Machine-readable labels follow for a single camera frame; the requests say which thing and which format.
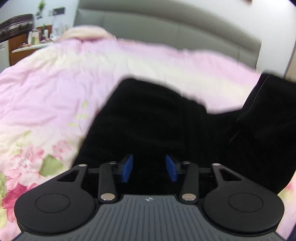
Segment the black suitcase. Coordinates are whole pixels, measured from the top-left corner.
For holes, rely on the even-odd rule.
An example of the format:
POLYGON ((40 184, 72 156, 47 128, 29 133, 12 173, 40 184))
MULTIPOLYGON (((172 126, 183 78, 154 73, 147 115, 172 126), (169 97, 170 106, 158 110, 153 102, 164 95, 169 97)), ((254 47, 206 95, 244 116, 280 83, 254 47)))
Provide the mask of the black suitcase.
POLYGON ((23 14, 14 16, 0 24, 0 42, 26 34, 33 29, 34 15, 23 14))

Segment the white bottle on table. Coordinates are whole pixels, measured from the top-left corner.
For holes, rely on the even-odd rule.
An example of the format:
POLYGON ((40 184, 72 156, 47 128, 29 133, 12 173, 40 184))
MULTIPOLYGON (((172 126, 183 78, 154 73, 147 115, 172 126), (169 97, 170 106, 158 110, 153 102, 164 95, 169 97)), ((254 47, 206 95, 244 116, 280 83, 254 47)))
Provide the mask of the white bottle on table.
POLYGON ((33 45, 34 44, 34 36, 33 36, 33 32, 32 31, 30 31, 28 33, 27 43, 29 45, 33 45))

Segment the pink pillow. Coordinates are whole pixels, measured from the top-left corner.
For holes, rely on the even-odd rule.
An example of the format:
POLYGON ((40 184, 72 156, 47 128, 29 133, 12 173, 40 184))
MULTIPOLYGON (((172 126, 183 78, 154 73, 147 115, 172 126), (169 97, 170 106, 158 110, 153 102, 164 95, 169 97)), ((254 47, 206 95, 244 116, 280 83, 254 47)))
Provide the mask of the pink pillow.
POLYGON ((99 39, 116 39, 116 37, 102 27, 81 25, 66 30, 55 42, 62 42, 69 39, 92 41, 99 39))

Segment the black pants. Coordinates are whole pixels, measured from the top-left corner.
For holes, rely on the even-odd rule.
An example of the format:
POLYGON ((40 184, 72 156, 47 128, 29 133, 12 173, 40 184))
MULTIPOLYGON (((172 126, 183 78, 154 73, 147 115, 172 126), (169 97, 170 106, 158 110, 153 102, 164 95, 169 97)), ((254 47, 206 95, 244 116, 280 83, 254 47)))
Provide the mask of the black pants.
POLYGON ((133 155, 124 190, 173 193, 165 158, 220 163, 279 193, 295 173, 295 84, 260 76, 243 108, 211 114, 171 89, 123 80, 95 117, 74 165, 98 168, 133 155))

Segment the grey upholstered headboard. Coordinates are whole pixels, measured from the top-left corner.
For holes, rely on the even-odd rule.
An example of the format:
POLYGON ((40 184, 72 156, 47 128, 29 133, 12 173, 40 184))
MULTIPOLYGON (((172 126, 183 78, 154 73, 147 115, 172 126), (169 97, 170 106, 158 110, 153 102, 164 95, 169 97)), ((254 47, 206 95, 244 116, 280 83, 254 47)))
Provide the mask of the grey upholstered headboard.
POLYGON ((180 1, 79 1, 74 25, 179 50, 213 50, 256 68, 261 41, 232 23, 180 1))

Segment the pink floral bed sheet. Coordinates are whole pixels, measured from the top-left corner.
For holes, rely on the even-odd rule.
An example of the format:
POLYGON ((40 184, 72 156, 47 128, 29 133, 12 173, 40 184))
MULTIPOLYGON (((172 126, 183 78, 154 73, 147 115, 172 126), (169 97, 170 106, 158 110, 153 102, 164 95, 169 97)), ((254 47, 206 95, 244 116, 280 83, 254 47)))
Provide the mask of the pink floral bed sheet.
POLYGON ((243 108, 263 74, 215 51, 118 38, 55 42, 5 69, 1 240, 295 240, 295 173, 279 193, 239 174, 243 194, 229 201, 181 201, 173 182, 173 193, 155 195, 117 182, 116 202, 56 194, 56 178, 76 166, 123 80, 163 86, 220 114, 243 108))

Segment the wooden side table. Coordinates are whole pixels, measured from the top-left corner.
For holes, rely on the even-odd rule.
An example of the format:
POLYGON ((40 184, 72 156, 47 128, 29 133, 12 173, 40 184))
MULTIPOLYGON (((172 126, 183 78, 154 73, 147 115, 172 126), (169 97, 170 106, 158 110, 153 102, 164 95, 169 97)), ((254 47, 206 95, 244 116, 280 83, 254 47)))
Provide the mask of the wooden side table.
POLYGON ((8 40, 10 66, 34 53, 38 49, 46 47, 46 44, 27 45, 28 34, 22 34, 8 40))

